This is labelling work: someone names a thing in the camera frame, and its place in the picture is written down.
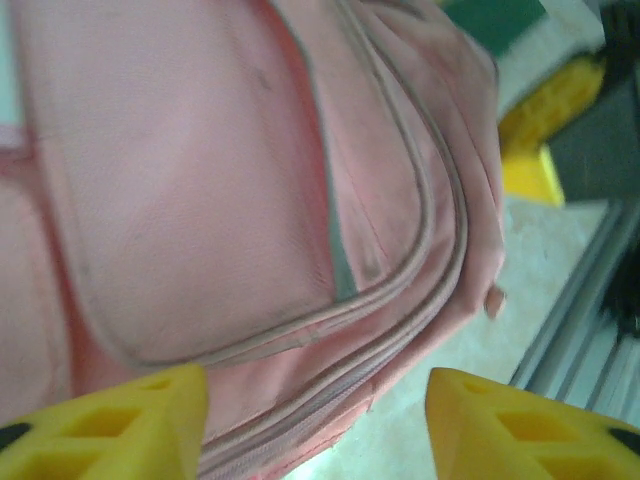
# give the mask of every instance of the floor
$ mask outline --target floor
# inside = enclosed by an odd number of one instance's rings
[[[548,17],[499,59],[500,111],[572,53],[601,42],[600,24],[582,0],[542,0]],[[424,419],[429,371],[453,367],[507,383],[600,222],[604,205],[564,210],[509,199],[505,211],[508,259],[500,285],[505,312],[484,314],[407,375],[332,449],[287,480],[435,480]]]

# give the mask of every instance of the pink fabric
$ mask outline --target pink fabric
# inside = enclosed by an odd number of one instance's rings
[[[202,471],[275,478],[481,308],[503,256],[495,70],[412,4],[15,3],[34,135],[1,170],[0,421],[198,360]],[[358,289],[338,304],[330,184]],[[228,467],[254,439],[267,454]]]

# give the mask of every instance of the white floor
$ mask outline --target white floor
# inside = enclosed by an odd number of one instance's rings
[[[543,0],[549,16],[499,60],[504,112],[546,72],[602,38],[581,0]],[[564,210],[510,199],[505,212],[508,259],[500,278],[509,302],[497,321],[479,315],[407,375],[332,449],[294,471],[302,479],[436,478],[424,419],[431,368],[453,367],[508,382],[587,245],[601,204]]]

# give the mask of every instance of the backpack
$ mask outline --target backpack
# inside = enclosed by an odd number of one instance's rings
[[[1,422],[198,362],[202,477],[278,478],[495,298],[496,69],[432,2],[11,18]]]

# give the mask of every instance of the yellow object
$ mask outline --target yellow object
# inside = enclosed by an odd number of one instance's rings
[[[208,410],[204,371],[178,367],[16,420],[2,480],[194,479]]]
[[[596,101],[605,72],[604,62],[577,58],[504,117],[499,133],[507,193],[554,206],[564,204],[545,143]]]
[[[439,480],[632,480],[640,457],[617,420],[484,378],[434,369],[427,423]]]

